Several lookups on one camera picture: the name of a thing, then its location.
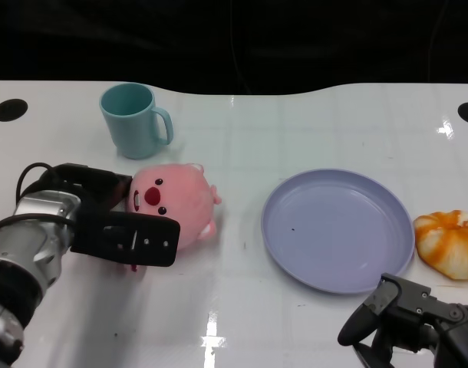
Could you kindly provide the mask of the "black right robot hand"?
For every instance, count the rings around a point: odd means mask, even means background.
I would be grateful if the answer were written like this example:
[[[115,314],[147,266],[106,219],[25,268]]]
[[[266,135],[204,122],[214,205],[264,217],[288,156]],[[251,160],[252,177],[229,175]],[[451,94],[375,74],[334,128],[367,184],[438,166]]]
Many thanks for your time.
[[[433,353],[435,367],[468,367],[468,305],[448,304],[422,284],[384,273],[338,335],[365,367],[391,367],[395,347]]]

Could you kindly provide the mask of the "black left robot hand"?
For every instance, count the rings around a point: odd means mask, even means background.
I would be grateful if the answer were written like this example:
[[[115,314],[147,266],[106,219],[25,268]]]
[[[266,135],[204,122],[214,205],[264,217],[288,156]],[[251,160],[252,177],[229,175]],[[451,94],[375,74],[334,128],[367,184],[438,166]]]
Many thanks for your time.
[[[131,176],[78,164],[61,164],[35,183],[40,190],[76,195],[70,250],[126,265],[169,267],[176,259],[179,222],[162,215],[116,210],[127,199]]]

